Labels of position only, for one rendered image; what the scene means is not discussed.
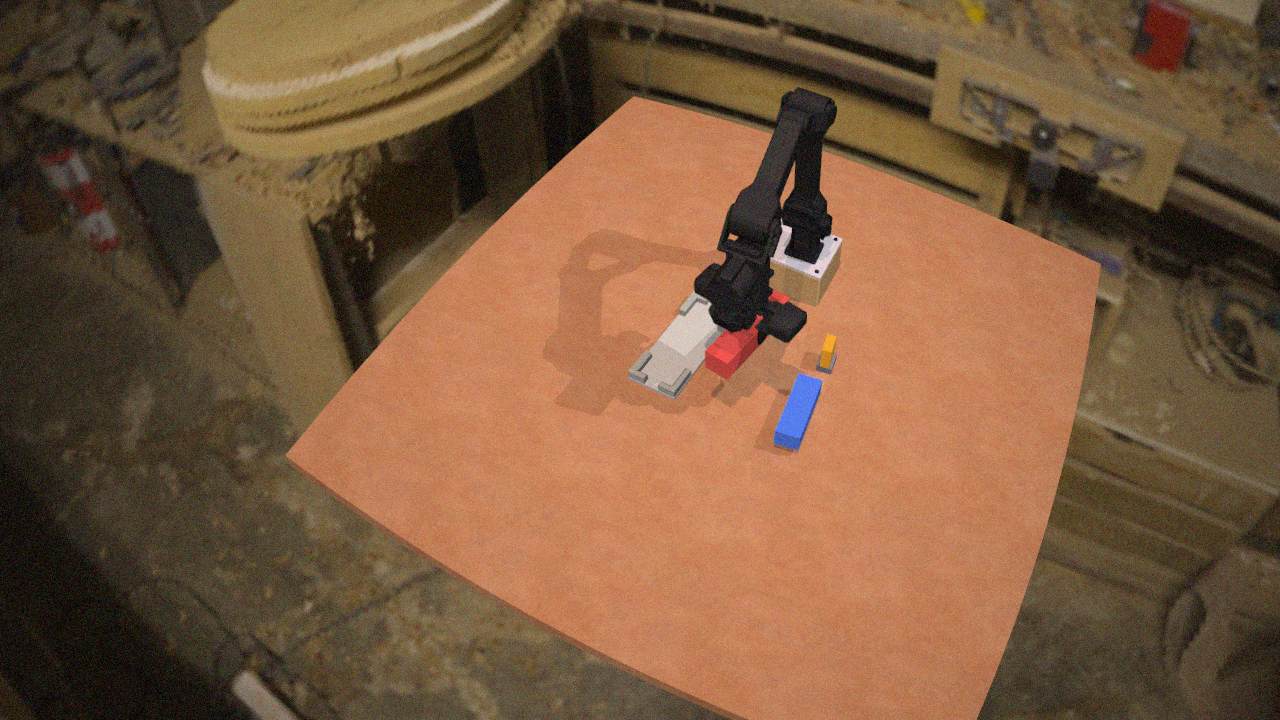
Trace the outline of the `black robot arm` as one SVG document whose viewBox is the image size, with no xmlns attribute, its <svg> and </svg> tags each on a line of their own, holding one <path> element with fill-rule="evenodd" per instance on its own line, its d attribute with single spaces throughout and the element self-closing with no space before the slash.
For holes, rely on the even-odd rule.
<svg viewBox="0 0 1280 720">
<path fill-rule="evenodd" d="M 782 225 L 792 227 L 785 255 L 817 265 L 824 247 L 820 240 L 831 234 L 833 219 L 820 193 L 822 140 L 836 115 L 835 100 L 806 88 L 781 97 L 774 135 L 756 178 L 740 191 L 724 219 L 717 250 L 726 252 L 726 259 L 705 290 L 716 325 L 736 332 L 756 322 L 759 301 L 751 291 L 771 272 Z M 794 191 L 782 209 L 780 197 L 794 161 Z M 739 240 L 728 240 L 730 233 Z"/>
</svg>

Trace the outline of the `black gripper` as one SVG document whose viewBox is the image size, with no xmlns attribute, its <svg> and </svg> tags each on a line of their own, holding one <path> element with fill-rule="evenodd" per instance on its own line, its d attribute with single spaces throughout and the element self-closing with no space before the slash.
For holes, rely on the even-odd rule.
<svg viewBox="0 0 1280 720">
<path fill-rule="evenodd" d="M 695 278 L 694 291 L 701 296 L 701 299 L 707 299 L 707 286 L 719 269 L 721 265 L 713 263 Z M 783 342 L 791 342 L 797 332 L 806 324 L 806 313 L 800 307 L 794 304 L 786 302 L 783 305 L 769 300 L 773 293 L 773 290 L 769 287 L 769 278 L 772 275 L 774 275 L 773 269 L 771 269 L 764 279 L 756 281 L 756 284 L 751 291 L 753 295 L 756 293 L 756 299 L 759 301 L 756 315 L 763 315 L 762 322 L 754 327 L 758 331 L 758 345 L 762 345 L 767 334 L 782 340 Z"/>
</svg>

